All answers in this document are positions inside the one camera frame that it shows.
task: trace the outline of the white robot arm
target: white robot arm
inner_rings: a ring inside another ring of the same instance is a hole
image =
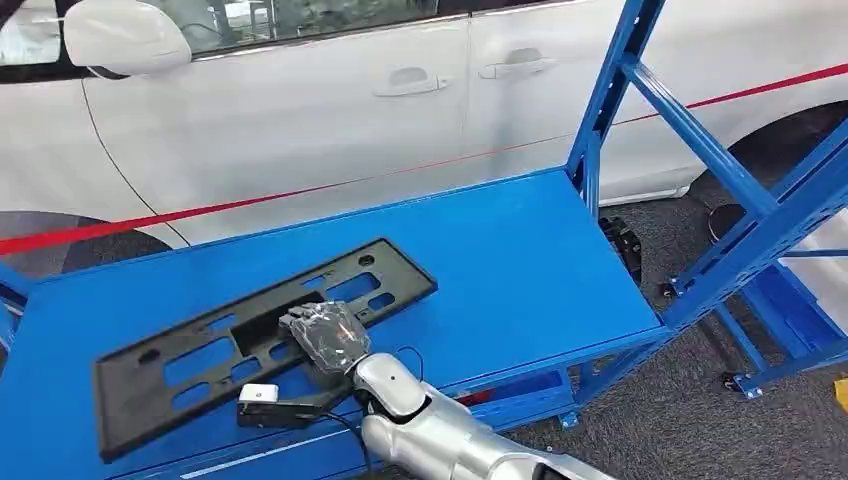
[[[386,462],[422,480],[614,480],[574,457],[498,435],[393,355],[369,353],[365,329],[343,303],[308,304],[291,313],[286,327],[322,373],[350,379],[365,411],[365,446]],[[245,385],[243,400],[262,387]]]

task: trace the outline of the car body panel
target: car body panel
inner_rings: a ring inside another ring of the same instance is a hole
[[[103,221],[154,214],[100,145],[79,80],[0,85],[0,105],[0,209]],[[167,225],[142,231],[186,244]]]

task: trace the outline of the cable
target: cable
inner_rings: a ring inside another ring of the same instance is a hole
[[[336,415],[335,413],[332,413],[332,412],[323,412],[323,413],[319,413],[317,415],[302,414],[302,415],[298,415],[298,417],[311,418],[311,419],[316,419],[318,417],[325,417],[325,418],[330,418],[332,420],[335,420],[335,421],[341,423],[342,425],[344,425],[348,430],[350,430],[350,433],[352,433],[353,436],[356,437],[356,440],[359,442],[359,448],[362,449],[362,458],[365,459],[365,468],[368,471],[368,478],[370,480],[374,480],[374,469],[371,467],[371,455],[368,454],[368,447],[365,446],[365,440],[362,439],[362,433],[359,431],[359,429],[356,428],[356,426],[354,426],[352,423],[350,423],[350,421],[348,421],[346,418],[344,418],[340,415]]]
[[[418,350],[416,350],[415,347],[413,347],[412,345],[404,345],[395,350],[395,353],[400,353],[404,350],[412,350],[413,352],[415,352],[415,355],[418,356],[418,381],[424,381],[424,357],[422,357]]]

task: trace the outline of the white car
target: white car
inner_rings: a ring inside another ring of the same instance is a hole
[[[192,54],[144,57],[155,31],[101,22],[139,51],[82,53],[126,78],[71,64],[73,3],[26,0],[0,32],[0,210],[118,221],[349,182],[144,229],[177,247],[561,164],[623,0],[150,0]],[[848,99],[846,18],[844,0],[669,0],[644,61],[732,145]],[[652,114],[627,95],[603,204],[704,171]]]

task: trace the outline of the red line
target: red line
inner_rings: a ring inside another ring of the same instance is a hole
[[[769,83],[766,85],[761,85],[759,87],[749,88],[747,90],[741,90],[738,92],[730,93],[727,95],[722,95],[719,97],[713,97],[707,100],[702,100],[700,102],[695,102],[687,105],[688,108],[698,108],[703,107],[705,105],[711,105],[714,103],[725,102],[728,100],[734,100],[737,98],[747,97],[749,95],[756,95],[758,93],[768,92],[771,90],[777,90],[780,88],[788,87],[791,85],[798,85],[801,83],[812,82],[814,80],[820,80],[822,78],[833,77],[836,75],[842,75],[844,73],[848,73],[848,63],[843,63],[842,65],[836,65],[834,67],[825,68],[823,70],[818,70],[815,72],[805,73],[803,75],[798,75],[797,77],[787,78],[785,80],[780,80],[778,82]],[[635,122],[637,120],[644,120],[646,118],[656,117],[659,115],[658,113],[652,113],[650,115],[644,115],[637,118],[631,118],[629,120],[624,120],[621,122],[614,123],[613,125],[622,125],[625,123]],[[480,153],[472,153],[469,155],[462,155],[460,157],[449,158],[447,160],[441,160],[438,162],[428,163],[424,165],[419,165],[416,167],[403,168],[400,170],[394,170],[387,173],[383,173],[380,175],[372,175],[368,177],[356,178],[353,180],[347,180],[344,182],[330,183],[326,185],[320,185],[317,187],[304,188],[301,190],[292,190],[290,192],[278,193],[274,195],[267,195],[264,197],[251,198],[248,200],[240,200],[237,202],[229,202],[229,203],[221,203],[218,205],[210,205],[206,207],[199,208],[190,208],[188,210],[180,210],[177,212],[166,213],[162,215],[151,215],[148,217],[139,217],[133,218],[129,220],[123,220],[120,222],[114,223],[102,223],[97,225],[89,225],[86,227],[77,227],[77,228],[68,228],[63,230],[54,230],[51,232],[37,233],[35,235],[28,235],[23,237],[12,237],[0,240],[0,255],[7,255],[10,253],[18,253],[25,252],[27,250],[34,250],[37,248],[50,247],[54,245],[61,245],[64,243],[71,243],[80,240],[88,240],[90,238],[102,237],[104,235],[111,235],[114,233],[125,232],[127,230],[134,230],[137,228],[149,227],[151,225],[157,225],[160,223],[171,222],[175,220],[180,220],[183,218],[195,217],[198,215],[205,215],[207,213],[220,212],[222,210],[229,210],[231,208],[244,207],[247,205],[253,205],[256,203],[268,202],[271,200],[276,200],[278,198],[285,197],[293,197],[295,195],[300,195],[309,192],[317,192],[319,190],[325,190],[328,188],[340,187],[342,185],[348,185],[351,183],[358,183],[367,180],[373,180],[375,178],[380,177],[388,177],[391,175],[397,175],[401,173],[411,172],[415,170],[422,170],[425,168],[436,167],[439,165],[446,165],[449,163],[459,162],[462,160],[469,160],[472,158],[483,157],[487,155],[494,155],[497,153],[508,152],[510,150],[516,150],[519,148],[529,147],[531,145],[536,145],[539,143],[545,143],[552,140],[557,140],[560,138],[567,137],[568,135],[557,135],[554,137],[544,138],[541,140],[536,140],[533,142],[522,143],[518,145],[510,145],[508,147],[498,148],[495,150],[489,150],[486,152]]]
[[[823,70],[817,70],[815,72],[805,73],[803,75],[798,75],[797,77],[787,78],[774,83],[760,85],[759,87],[749,88],[747,90],[740,90],[738,92],[728,93],[727,95],[708,98],[706,100],[701,100],[700,102],[690,103],[689,105],[686,105],[686,108],[698,108],[703,107],[705,105],[712,105],[714,103],[735,100],[737,98],[748,97],[751,95],[756,95],[758,93],[770,92],[772,90],[778,90],[784,87],[790,87],[792,85],[799,85],[801,83],[812,82],[814,80],[821,80],[822,78],[835,77],[837,75],[842,75],[843,73],[848,73],[848,63],[843,63],[842,65],[836,65],[834,67],[825,68]],[[615,122],[613,123],[613,125],[623,125],[625,123],[635,122],[637,120],[644,120],[646,118],[656,116],[659,116],[659,113],[651,113],[649,115],[642,115],[641,117],[631,118],[628,120],[623,120],[621,122]]]

